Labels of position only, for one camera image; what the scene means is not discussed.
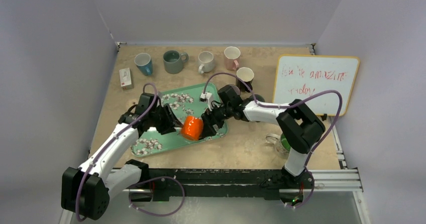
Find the cream mug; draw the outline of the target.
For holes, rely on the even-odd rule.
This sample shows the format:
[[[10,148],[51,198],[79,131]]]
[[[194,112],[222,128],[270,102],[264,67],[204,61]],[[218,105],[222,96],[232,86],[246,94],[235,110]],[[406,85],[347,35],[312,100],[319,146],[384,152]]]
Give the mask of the cream mug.
[[[291,147],[283,134],[277,135],[269,133],[266,135],[265,139],[267,142],[274,145],[274,149],[280,157],[288,157]]]

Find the white speckled round mug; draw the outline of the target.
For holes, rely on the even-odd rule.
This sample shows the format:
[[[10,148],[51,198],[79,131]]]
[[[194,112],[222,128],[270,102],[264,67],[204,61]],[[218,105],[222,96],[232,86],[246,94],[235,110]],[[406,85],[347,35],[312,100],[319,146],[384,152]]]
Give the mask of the white speckled round mug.
[[[203,51],[198,55],[198,73],[204,74],[211,72],[215,68],[215,59],[213,53]]]

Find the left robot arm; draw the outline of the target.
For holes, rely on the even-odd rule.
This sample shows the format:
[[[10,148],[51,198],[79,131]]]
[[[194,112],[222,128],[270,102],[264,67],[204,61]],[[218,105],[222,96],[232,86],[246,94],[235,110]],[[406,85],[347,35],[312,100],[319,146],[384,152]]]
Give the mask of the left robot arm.
[[[130,186],[144,188],[151,177],[148,164],[130,160],[112,173],[125,151],[148,130],[164,135],[175,132],[183,124],[168,104],[156,94],[143,93],[139,102],[120,116],[118,124],[103,145],[79,167],[67,168],[62,175],[61,207],[78,218],[99,219],[109,202]]]

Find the pink faceted mug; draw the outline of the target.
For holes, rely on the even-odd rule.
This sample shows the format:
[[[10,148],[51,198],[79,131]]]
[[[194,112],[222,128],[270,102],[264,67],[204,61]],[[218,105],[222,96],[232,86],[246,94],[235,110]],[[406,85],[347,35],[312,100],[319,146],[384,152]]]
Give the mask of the pink faceted mug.
[[[229,46],[224,50],[224,65],[227,70],[237,70],[240,67],[241,51],[235,46]]]

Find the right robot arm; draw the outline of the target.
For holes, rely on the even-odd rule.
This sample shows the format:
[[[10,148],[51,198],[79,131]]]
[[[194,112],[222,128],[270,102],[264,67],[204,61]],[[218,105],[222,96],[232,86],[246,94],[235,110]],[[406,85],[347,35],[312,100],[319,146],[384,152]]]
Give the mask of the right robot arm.
[[[254,98],[241,99],[235,88],[229,84],[218,91],[221,103],[201,115],[203,129],[199,137],[204,139],[216,135],[225,120],[230,118],[279,126],[290,145],[282,181],[288,187],[295,187],[302,180],[301,173],[305,170],[309,152],[326,131],[324,124],[300,99],[274,106]]]

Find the black mug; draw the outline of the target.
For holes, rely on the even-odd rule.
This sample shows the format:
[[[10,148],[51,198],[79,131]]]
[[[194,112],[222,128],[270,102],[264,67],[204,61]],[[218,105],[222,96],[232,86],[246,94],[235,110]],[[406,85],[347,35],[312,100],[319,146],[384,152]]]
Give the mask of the black mug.
[[[236,72],[236,76],[241,80],[236,80],[236,86],[241,92],[249,92],[250,90],[253,90],[252,82],[255,75],[251,68],[239,68]]]

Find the blue textured mug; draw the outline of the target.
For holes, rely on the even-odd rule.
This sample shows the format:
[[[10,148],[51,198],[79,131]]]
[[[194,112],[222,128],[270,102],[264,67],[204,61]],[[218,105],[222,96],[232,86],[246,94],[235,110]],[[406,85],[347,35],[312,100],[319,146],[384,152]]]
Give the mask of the blue textured mug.
[[[140,53],[136,55],[134,63],[145,76],[153,74],[153,63],[151,56],[148,53]]]

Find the grey flat-bottom mug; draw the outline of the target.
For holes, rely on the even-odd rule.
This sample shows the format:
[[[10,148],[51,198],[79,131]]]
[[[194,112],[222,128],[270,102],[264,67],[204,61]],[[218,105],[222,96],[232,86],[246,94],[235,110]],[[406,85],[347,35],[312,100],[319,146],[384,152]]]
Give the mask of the grey flat-bottom mug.
[[[179,53],[176,50],[169,50],[163,54],[164,68],[167,73],[177,74],[184,69],[184,63],[189,60],[186,52]]]

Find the grey-blue speckled round mug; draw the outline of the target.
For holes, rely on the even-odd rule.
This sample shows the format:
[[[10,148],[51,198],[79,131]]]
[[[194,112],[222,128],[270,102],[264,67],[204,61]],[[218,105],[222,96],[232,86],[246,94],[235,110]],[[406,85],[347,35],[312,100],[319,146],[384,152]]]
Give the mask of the grey-blue speckled round mug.
[[[254,94],[254,95],[250,96],[248,99],[251,100],[251,101],[254,101],[254,102],[265,102],[264,97],[262,97],[259,94]]]

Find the orange mug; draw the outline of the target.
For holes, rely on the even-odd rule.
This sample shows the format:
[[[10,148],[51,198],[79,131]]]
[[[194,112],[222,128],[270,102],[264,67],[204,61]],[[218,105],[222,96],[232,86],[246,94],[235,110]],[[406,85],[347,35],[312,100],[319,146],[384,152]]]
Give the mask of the orange mug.
[[[190,140],[198,141],[203,130],[203,120],[195,116],[187,116],[181,128],[180,134]]]

